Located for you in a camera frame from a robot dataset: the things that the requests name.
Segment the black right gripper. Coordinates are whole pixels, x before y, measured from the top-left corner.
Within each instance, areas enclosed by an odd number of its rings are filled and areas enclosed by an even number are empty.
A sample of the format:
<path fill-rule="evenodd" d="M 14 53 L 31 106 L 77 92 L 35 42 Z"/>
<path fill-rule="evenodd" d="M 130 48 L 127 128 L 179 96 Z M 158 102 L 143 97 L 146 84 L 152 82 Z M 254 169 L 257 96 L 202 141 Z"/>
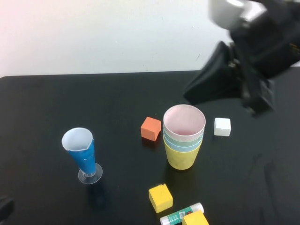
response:
<path fill-rule="evenodd" d="M 271 25 L 241 27 L 230 32 L 237 46 L 262 75 L 277 76 L 300 60 L 300 27 L 280 30 Z M 234 63 L 234 49 L 220 41 L 203 68 L 186 85 L 183 97 L 192 105 L 240 98 L 242 106 L 259 117 L 275 108 L 275 86 L 271 80 L 244 81 Z"/>

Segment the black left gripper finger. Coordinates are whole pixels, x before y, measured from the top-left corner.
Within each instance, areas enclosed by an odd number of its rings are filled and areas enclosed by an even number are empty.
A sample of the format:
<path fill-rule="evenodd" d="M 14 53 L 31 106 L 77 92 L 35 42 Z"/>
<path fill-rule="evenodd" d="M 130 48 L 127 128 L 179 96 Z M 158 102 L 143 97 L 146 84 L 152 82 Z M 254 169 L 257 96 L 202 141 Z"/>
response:
<path fill-rule="evenodd" d="M 0 218 L 7 219 L 15 208 L 15 202 L 12 198 L 3 196 L 0 198 Z"/>

